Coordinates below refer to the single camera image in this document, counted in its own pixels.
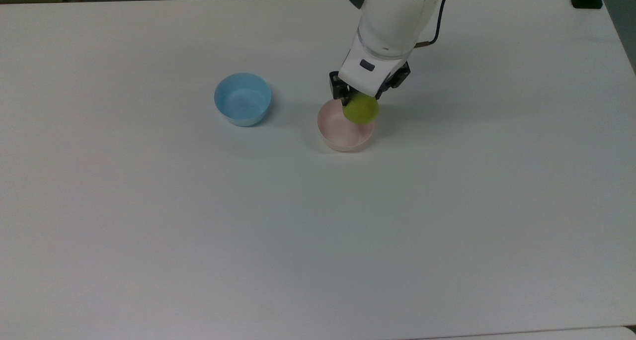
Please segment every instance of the bowl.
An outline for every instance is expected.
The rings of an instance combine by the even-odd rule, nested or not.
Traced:
[[[252,126],[263,120],[272,102],[272,91],[263,78],[237,73],[222,80],[214,91],[214,105],[237,126]]]
[[[324,142],[339,152],[359,150],[369,141],[375,122],[357,124],[342,113],[342,102],[330,100],[318,112],[318,130]]]

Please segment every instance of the pink bowl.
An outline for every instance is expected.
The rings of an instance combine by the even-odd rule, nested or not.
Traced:
[[[330,100],[318,112],[318,130],[327,145],[339,152],[358,150],[369,140],[375,122],[359,125],[342,113],[342,102]]]

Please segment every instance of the black cable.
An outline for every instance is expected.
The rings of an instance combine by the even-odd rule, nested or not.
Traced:
[[[414,48],[421,48],[423,46],[429,46],[429,45],[432,45],[433,43],[435,43],[437,41],[437,38],[439,37],[439,27],[441,27],[441,14],[444,12],[444,4],[446,4],[446,0],[441,0],[441,5],[439,5],[438,25],[437,25],[437,28],[435,29],[435,37],[433,37],[433,39],[431,41],[428,41],[428,42],[416,43]]]

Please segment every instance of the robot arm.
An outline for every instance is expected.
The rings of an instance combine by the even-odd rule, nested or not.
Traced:
[[[334,98],[379,98],[410,73],[407,58],[438,0],[350,0],[363,14],[347,58],[329,75]]]

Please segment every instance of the green ball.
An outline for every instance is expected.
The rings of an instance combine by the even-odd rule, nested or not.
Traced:
[[[345,118],[359,124],[372,122],[378,116],[379,111],[378,101],[363,93],[356,93],[352,96],[347,106],[342,109]]]

